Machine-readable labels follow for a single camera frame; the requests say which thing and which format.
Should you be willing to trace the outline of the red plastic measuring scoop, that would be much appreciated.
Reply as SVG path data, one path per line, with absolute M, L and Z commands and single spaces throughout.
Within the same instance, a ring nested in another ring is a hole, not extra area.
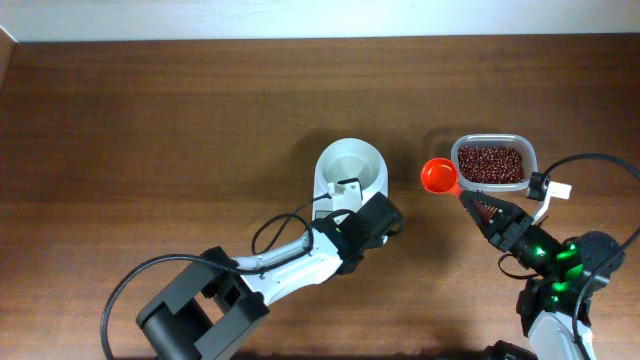
M 462 193 L 459 185 L 459 171 L 449 159 L 428 160 L 421 170 L 420 179 L 427 192 L 439 195 L 450 194 L 456 197 Z

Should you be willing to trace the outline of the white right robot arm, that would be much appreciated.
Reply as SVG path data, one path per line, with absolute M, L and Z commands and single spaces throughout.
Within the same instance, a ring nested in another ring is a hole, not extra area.
M 493 247 L 532 271 L 520 277 L 516 312 L 533 356 L 593 359 L 591 297 L 624 262 L 624 247 L 600 231 L 559 241 L 518 205 L 482 192 L 458 199 Z

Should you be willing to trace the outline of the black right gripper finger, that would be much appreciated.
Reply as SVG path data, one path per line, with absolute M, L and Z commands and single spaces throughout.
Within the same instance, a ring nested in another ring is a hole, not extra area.
M 479 192 L 479 191 L 464 190 L 460 194 L 459 200 L 460 200 L 461 204 L 463 205 L 464 209 L 471 216 L 472 220 L 474 221 L 474 223 L 476 224 L 478 229 L 481 231 L 482 235 L 487 240 L 489 240 L 496 233 L 496 215 L 493 217 L 492 220 L 481 220 L 480 217 L 478 216 L 478 214 L 473 210 L 472 205 L 471 205 L 470 197 L 471 197 L 471 194 L 473 192 Z
M 523 210 L 516 204 L 486 195 L 482 192 L 471 194 L 471 205 L 481 220 L 492 220 L 497 214 L 518 217 Z

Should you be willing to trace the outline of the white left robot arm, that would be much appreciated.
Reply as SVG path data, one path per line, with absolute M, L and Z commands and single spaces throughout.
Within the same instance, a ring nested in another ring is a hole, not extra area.
M 306 224 L 296 241 L 251 257 L 221 247 L 201 254 L 137 315 L 160 359 L 229 359 L 277 300 L 352 273 L 368 249 L 402 231 L 404 218 L 382 193 L 359 210 L 340 209 Z

